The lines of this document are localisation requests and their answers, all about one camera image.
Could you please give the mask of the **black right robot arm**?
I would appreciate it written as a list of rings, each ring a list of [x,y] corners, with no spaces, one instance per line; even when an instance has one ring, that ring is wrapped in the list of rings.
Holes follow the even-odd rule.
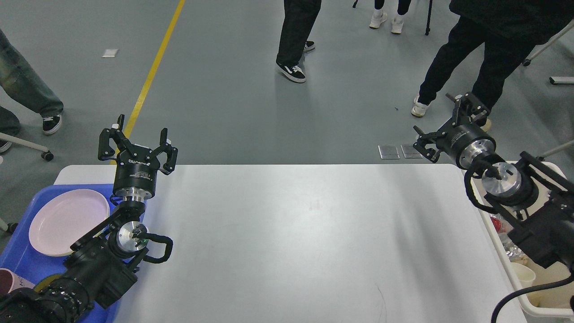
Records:
[[[521,288],[505,296],[493,310],[492,323],[504,305],[532,292],[561,288],[573,282],[573,184],[544,164],[544,156],[520,153],[517,161],[496,153],[496,140],[479,124],[490,109],[468,92],[454,102],[452,116],[439,129],[417,133],[413,147],[437,163],[447,154],[465,172],[465,191],[476,208],[500,215],[510,226],[508,238],[542,268],[561,263],[564,279]]]

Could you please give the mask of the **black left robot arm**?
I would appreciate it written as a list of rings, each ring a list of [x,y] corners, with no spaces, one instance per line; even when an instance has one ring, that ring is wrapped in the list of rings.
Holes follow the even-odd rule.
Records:
[[[155,196],[157,173],[171,174],[178,149],[160,134],[151,149],[131,143],[122,129],[124,116],[99,136],[99,160],[117,164],[111,201],[113,212],[71,244],[65,272],[34,288],[17,288],[1,298],[3,323],[75,323],[95,303],[107,309],[136,282],[140,262],[166,262],[174,242],[150,233],[141,222],[145,201]]]

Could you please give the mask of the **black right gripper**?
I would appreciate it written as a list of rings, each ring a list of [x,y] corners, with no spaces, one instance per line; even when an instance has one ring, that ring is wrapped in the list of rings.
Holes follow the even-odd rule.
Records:
[[[437,163],[441,153],[445,153],[462,170],[469,170],[479,161],[496,164],[496,141],[481,129],[490,128],[490,108],[471,92],[445,96],[455,103],[451,121],[430,133],[414,125],[417,133],[414,149],[432,163]]]

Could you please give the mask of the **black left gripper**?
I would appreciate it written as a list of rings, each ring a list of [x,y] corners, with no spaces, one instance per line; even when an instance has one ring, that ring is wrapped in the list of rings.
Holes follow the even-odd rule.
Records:
[[[159,146],[151,150],[146,146],[134,146],[123,133],[125,115],[105,128],[99,135],[98,160],[117,162],[112,192],[125,198],[138,196],[138,201],[155,196],[157,171],[172,174],[176,168],[179,149],[168,139],[168,129],[160,132]]]

